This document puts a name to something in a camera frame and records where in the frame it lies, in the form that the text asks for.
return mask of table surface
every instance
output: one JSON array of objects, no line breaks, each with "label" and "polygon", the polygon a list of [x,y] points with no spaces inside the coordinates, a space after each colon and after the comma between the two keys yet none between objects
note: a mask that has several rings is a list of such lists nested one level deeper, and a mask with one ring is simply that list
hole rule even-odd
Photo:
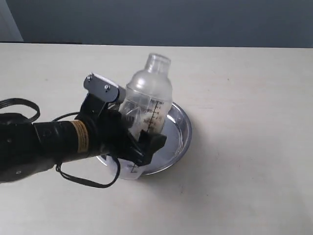
[{"label": "table surface", "polygon": [[[1,184],[0,234],[312,234],[313,49],[0,44],[0,99],[30,99],[49,121],[79,110],[90,72],[124,86],[149,52],[172,59],[193,126],[184,158],[108,189],[55,170]],[[112,180],[96,158],[63,168]]]}]

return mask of plastic bottle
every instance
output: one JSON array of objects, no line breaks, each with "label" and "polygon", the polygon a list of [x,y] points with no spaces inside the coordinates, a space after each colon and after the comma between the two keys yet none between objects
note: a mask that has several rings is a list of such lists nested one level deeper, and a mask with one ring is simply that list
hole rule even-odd
[{"label": "plastic bottle", "polygon": [[[171,60],[165,56],[149,54],[146,66],[135,73],[126,86],[126,98],[120,106],[120,112],[134,117],[129,129],[139,139],[141,130],[161,133],[168,112],[172,106],[172,84],[168,79]],[[107,157],[108,166],[116,173],[116,164]],[[138,167],[134,163],[120,160],[122,179],[137,179],[146,166]]]}]

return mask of black cable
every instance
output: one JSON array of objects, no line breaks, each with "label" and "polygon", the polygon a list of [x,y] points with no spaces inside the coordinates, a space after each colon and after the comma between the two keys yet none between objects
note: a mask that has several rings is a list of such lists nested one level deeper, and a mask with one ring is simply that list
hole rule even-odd
[{"label": "black cable", "polygon": [[[62,116],[55,118],[52,121],[58,121],[60,119],[63,119],[63,118],[69,117],[69,116],[73,116],[73,115],[77,115],[77,114],[79,114],[79,112],[64,114]],[[59,172],[64,179],[72,181],[74,183],[78,183],[80,185],[85,185],[85,186],[94,187],[94,188],[108,188],[116,182],[116,180],[119,177],[119,174],[121,173],[121,164],[120,164],[119,160],[117,158],[114,158],[114,157],[112,157],[112,159],[115,161],[115,163],[117,165],[117,171],[116,171],[116,175],[115,175],[114,179],[106,185],[64,173],[63,171],[61,171],[62,162],[57,163],[57,165],[55,166],[55,170],[57,172]]]},{"label": "black cable", "polygon": [[22,98],[11,98],[11,99],[5,99],[5,100],[0,101],[0,109],[6,108],[12,105],[24,105],[36,111],[36,114],[34,116],[32,116],[31,118],[25,119],[23,121],[19,121],[19,123],[21,122],[31,123],[31,122],[36,121],[40,117],[39,106],[32,101],[29,101],[27,99],[22,99]]}]

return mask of orange label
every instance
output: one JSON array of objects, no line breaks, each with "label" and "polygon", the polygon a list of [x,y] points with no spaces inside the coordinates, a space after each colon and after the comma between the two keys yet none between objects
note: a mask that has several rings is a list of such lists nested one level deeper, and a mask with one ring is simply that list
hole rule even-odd
[{"label": "orange label", "polygon": [[77,132],[78,137],[77,153],[87,152],[89,147],[89,137],[86,126],[80,120],[71,121],[71,123],[73,124]]}]

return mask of metal plate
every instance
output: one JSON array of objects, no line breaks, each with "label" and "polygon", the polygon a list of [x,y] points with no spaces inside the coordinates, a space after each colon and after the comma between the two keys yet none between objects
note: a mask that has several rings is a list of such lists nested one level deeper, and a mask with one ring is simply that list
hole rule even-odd
[{"label": "metal plate", "polygon": [[[186,153],[191,137],[192,127],[185,111],[176,103],[167,115],[162,134],[167,136],[166,144],[152,157],[142,175],[151,175],[163,171],[178,162]],[[106,156],[97,157],[106,165]]]}]

